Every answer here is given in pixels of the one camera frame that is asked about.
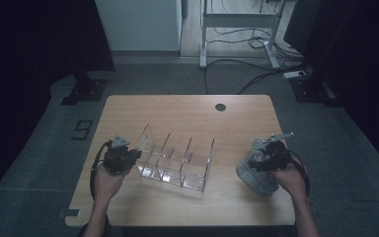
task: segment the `table top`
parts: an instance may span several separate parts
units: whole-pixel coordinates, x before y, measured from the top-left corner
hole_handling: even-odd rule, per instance
[[[226,110],[219,112],[217,104]],[[104,142],[121,135],[136,147],[150,124],[154,140],[171,132],[177,138],[211,144],[211,165],[203,192],[141,177],[133,168],[108,216],[120,226],[249,226],[292,225],[294,210],[289,194],[279,189],[259,197],[236,174],[236,166],[250,152],[255,138],[281,133],[272,101],[265,95],[111,96],[107,99],[95,136],[66,216],[70,226],[89,220],[92,197],[90,171]]]

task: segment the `acrylic divider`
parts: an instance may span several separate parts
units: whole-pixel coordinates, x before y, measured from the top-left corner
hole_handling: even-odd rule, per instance
[[[136,167],[141,176],[197,191],[204,191],[211,163],[211,144],[177,139],[170,132],[162,146],[155,145],[150,124],[144,128],[138,149],[142,151]]]

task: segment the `black curtain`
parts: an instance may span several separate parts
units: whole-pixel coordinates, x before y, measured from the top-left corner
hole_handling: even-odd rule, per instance
[[[93,0],[0,0],[0,180],[36,127],[50,85],[114,71]]]

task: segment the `wooden floor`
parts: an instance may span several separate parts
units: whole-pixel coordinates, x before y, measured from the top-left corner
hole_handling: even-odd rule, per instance
[[[263,0],[211,0],[208,1],[209,13],[259,13]],[[200,16],[202,12],[201,1],[189,0],[189,15],[183,20],[182,39],[181,39],[181,57],[198,57],[199,44],[201,41],[201,26]],[[261,13],[273,13],[275,9],[275,1],[264,1]],[[285,30],[287,28],[291,13],[293,11],[295,1],[287,1],[285,3],[282,19],[276,34],[276,41],[282,46],[287,46],[283,42]],[[252,30],[242,31],[238,33],[220,35],[218,33],[226,33],[241,29],[218,28],[207,29],[207,40],[247,40],[252,37]],[[255,31],[256,37],[266,37],[267,33]],[[214,57],[241,57],[241,58],[256,58],[266,57],[265,50],[253,49],[249,44],[244,42],[228,43],[228,42],[209,42],[207,44],[207,56]]]

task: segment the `hand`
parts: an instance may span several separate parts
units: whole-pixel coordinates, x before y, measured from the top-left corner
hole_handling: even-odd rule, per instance
[[[94,181],[95,200],[110,201],[118,193],[122,181],[130,173],[130,170],[131,168],[119,175],[112,175],[103,165],[99,165]]]
[[[281,187],[285,189],[292,198],[307,198],[306,184],[300,172],[293,164],[289,163],[287,168],[279,171],[270,171],[269,173],[275,177]]]

